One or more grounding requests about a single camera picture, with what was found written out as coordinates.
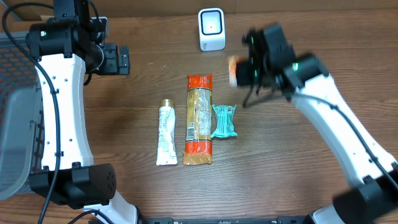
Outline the small orange snack packet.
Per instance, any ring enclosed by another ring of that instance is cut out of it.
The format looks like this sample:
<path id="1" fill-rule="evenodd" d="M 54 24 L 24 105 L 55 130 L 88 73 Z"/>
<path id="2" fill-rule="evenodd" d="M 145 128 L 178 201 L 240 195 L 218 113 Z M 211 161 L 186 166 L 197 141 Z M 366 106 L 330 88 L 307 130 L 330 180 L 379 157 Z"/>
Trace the small orange snack packet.
<path id="1" fill-rule="evenodd" d="M 236 78 L 236 64 L 239 62 L 239 56 L 234 55 L 228 58 L 229 64 L 229 85 L 233 87 L 237 87 L 237 78 Z"/>

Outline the teal snack bar wrapper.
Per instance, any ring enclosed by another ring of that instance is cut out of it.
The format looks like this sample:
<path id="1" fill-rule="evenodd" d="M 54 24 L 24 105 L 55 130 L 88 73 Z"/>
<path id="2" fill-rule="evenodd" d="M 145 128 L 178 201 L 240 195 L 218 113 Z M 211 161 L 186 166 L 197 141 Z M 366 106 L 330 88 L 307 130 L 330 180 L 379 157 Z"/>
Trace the teal snack bar wrapper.
<path id="1" fill-rule="evenodd" d="M 236 137 L 238 134 L 234 130 L 234 114 L 236 105 L 212 105 L 216 117 L 216 129 L 211 134 L 214 138 Z"/>

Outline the orange pasta package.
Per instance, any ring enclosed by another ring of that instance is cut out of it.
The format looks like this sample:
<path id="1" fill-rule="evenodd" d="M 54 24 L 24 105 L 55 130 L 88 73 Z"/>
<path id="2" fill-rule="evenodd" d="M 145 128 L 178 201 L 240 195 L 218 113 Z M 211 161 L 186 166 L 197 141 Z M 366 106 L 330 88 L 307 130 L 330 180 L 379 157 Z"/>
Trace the orange pasta package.
<path id="1" fill-rule="evenodd" d="M 187 90 L 186 140 L 183 164 L 212 163 L 213 75 L 189 75 Z"/>

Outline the white tube gold cap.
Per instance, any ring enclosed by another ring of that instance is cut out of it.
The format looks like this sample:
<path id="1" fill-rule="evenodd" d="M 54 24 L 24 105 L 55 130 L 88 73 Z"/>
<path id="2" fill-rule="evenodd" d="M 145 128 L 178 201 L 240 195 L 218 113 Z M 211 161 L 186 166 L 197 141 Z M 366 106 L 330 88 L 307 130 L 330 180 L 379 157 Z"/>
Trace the white tube gold cap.
<path id="1" fill-rule="evenodd" d="M 157 166 L 177 164 L 175 148 L 175 109 L 170 99 L 160 101 Z"/>

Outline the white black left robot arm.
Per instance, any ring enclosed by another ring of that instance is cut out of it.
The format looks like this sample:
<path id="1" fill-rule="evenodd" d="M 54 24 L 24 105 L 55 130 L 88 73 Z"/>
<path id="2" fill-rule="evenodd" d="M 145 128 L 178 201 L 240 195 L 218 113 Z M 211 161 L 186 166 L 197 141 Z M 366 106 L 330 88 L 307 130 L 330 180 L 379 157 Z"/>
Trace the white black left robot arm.
<path id="1" fill-rule="evenodd" d="M 42 169 L 29 176 L 47 203 L 95 214 L 105 223 L 137 223 L 137 208 L 116 189 L 111 164 L 94 163 L 85 126 L 85 75 L 127 75 L 129 49 L 107 44 L 105 17 L 52 18 L 30 27 L 26 42 L 42 92 Z"/>

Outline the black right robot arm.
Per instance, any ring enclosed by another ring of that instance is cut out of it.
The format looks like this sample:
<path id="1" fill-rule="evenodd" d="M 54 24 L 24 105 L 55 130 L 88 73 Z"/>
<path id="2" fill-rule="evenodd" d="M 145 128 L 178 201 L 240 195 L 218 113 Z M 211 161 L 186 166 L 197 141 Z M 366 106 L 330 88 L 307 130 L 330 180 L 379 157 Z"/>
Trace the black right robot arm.
<path id="1" fill-rule="evenodd" d="M 314 55 L 249 52 L 230 63 L 237 86 L 280 91 L 318 130 L 350 189 L 310 213 L 308 223 L 372 223 L 397 208 L 397 159 L 368 133 Z"/>

